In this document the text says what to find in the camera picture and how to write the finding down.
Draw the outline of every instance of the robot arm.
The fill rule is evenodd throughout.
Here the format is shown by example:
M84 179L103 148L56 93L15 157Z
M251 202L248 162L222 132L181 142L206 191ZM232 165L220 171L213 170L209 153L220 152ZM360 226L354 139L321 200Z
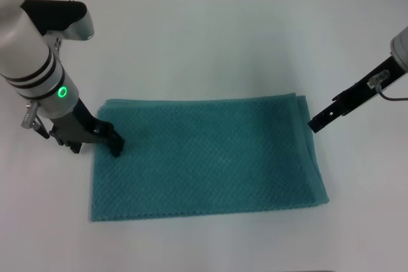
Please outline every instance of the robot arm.
M408 27L391 41L391 56L367 76L333 98L333 103L317 114L310 122L316 133L340 116L346 116L357 107L376 96L401 76L408 73ZM401 99L387 98L391 101Z
M49 138L39 116L48 118L59 145L79 153L82 143L106 143L119 156L124 140L111 123L89 113L59 60L63 38L92 35L91 16L82 3L0 0L0 75L27 101L22 127Z

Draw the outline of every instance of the black stripe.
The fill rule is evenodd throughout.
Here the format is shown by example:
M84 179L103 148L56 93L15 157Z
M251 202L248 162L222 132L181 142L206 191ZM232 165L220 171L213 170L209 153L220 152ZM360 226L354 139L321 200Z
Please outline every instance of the black stripe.
M49 50L48 59L45 61L44 65L42 65L42 67L39 68L39 70L37 70L35 73L32 73L29 76L23 76L22 78L8 78L7 76L3 76L2 74L0 74L0 76L2 76L3 78L5 78L6 80L11 81L11 82L25 82L25 81L29 81L31 79L34 79L36 76L39 76L40 74L42 74L42 72L44 72L44 70L46 70L48 65L50 65L50 62L51 62L51 49L50 49L50 47L48 48L48 50Z
M61 87L61 85L64 84L64 81L65 81L65 70L64 70L64 68L63 68L63 69L62 69L61 80L59 80L58 84L57 84L55 87L53 87L52 90L50 90L49 92L47 92L47 93L45 93L45 94L43 94L43 95L41 95L41 96L37 96L37 97L27 97L27 96L23 96L23 95L20 94L20 93L18 93L18 94L19 94L20 96L22 96L24 99L27 99L27 100L33 100L33 101L35 101L35 100L42 100L42 99L44 99L44 98L48 98L48 97L50 97L51 95L55 94L55 93L59 90L59 88Z
M54 62L52 63L52 67L51 69L48 71L48 73L45 74L45 76L43 76L41 79L32 82L30 84L24 84L24 85L15 85L13 83L8 82L11 86L14 86L17 89L31 89L35 86L39 86L41 83L45 82L46 80L48 80L48 78L51 77L51 75L54 73L55 71L55 67L57 66L57 59L54 56Z

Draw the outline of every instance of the folded towel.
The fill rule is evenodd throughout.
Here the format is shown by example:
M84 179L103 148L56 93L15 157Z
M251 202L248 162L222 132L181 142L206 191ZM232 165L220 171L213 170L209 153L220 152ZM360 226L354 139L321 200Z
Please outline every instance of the folded towel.
M304 96L108 100L125 139L96 145L91 220L285 210L328 202Z

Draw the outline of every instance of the white table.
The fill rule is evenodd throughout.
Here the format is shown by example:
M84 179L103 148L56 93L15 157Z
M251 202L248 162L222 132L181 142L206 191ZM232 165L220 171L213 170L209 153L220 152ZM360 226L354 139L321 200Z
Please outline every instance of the white table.
M108 98L296 92L315 115L408 25L408 0L78 1L95 36L64 41L61 60L93 114ZM25 102L0 83L1 271L407 268L408 103L377 97L315 135L327 205L91 223L92 147L74 155L21 128ZM386 93L407 96L407 85Z

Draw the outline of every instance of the green indicator light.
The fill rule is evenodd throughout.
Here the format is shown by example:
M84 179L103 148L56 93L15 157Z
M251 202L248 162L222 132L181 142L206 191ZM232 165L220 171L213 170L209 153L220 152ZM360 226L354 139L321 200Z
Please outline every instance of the green indicator light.
M66 89L66 87L63 86L58 90L58 97L63 98L66 96L67 93L68 93L68 89Z

